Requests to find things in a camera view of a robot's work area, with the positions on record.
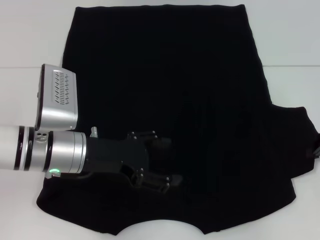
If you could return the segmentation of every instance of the black cloth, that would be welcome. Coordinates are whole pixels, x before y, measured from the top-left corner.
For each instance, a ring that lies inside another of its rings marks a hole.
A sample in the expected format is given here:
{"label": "black cloth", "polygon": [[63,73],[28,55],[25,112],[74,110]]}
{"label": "black cloth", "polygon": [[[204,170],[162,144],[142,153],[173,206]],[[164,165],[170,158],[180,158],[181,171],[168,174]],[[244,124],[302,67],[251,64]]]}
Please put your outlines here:
{"label": "black cloth", "polygon": [[166,194],[120,174],[45,179],[45,212],[102,233],[177,220],[204,234],[269,215],[314,167],[318,133],[306,110],[272,105],[245,6],[76,8],[63,55],[76,73],[76,130],[122,140],[171,138],[176,156],[153,171],[180,174]]}

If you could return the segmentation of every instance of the black ring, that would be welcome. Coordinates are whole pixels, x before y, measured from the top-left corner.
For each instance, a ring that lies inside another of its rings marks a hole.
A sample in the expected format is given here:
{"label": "black ring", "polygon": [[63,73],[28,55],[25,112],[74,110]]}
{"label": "black ring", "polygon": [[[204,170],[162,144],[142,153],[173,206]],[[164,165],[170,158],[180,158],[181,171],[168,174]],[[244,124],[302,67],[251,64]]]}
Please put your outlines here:
{"label": "black ring", "polygon": [[16,146],[15,162],[13,170],[19,170],[21,162],[22,148],[24,146],[25,127],[19,126],[18,144]]}
{"label": "black ring", "polygon": [[47,145],[47,149],[46,149],[45,162],[44,162],[44,167],[43,167],[43,171],[42,171],[44,173],[48,172],[48,169],[50,167],[53,144],[54,144],[54,132],[50,131],[49,136],[48,136],[48,145]]}
{"label": "black ring", "polygon": [[25,171],[29,171],[29,168],[31,165],[32,150],[34,147],[34,138],[35,138],[35,128],[30,127],[29,128],[29,137],[28,137],[28,147],[27,147],[25,164],[24,164]]}

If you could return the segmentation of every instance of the silver cylindrical joint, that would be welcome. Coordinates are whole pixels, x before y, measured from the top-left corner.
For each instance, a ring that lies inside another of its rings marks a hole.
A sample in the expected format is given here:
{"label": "silver cylindrical joint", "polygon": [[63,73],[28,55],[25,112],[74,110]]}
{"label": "silver cylindrical joint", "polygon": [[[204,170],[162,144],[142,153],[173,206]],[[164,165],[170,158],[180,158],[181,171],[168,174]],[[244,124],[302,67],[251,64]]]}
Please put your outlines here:
{"label": "silver cylindrical joint", "polygon": [[80,173],[86,147],[86,136],[82,132],[0,126],[0,169]]}
{"label": "silver cylindrical joint", "polygon": [[86,157],[86,136],[82,132],[55,131],[48,170],[80,173]]}

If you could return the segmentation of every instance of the white surface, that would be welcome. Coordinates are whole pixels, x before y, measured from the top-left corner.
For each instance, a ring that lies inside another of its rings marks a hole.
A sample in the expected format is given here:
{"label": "white surface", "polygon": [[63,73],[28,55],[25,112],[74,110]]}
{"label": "white surface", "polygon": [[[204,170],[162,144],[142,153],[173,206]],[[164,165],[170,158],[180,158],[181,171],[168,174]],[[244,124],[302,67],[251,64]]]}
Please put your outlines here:
{"label": "white surface", "polygon": [[[32,126],[40,66],[60,65],[76,6],[246,4],[264,65],[320,65],[320,3],[316,0],[3,0],[0,2],[0,125]],[[305,106],[320,131],[319,67],[264,68],[274,104]],[[118,236],[100,234],[42,212],[36,199],[44,174],[0,170],[0,236],[5,240],[317,240],[320,238],[320,165],[294,179],[297,199],[267,217],[203,235],[182,222],[136,224]]]}

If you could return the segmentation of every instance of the green indicator light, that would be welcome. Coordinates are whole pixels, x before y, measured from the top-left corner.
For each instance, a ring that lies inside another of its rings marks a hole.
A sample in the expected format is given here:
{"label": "green indicator light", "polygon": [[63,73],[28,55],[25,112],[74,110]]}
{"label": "green indicator light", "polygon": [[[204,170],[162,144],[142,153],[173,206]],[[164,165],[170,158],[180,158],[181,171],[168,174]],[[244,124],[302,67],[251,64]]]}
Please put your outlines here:
{"label": "green indicator light", "polygon": [[60,173],[60,170],[54,168],[54,169],[50,169],[49,172],[50,172],[50,173],[53,173],[53,174],[57,174],[57,173]]}

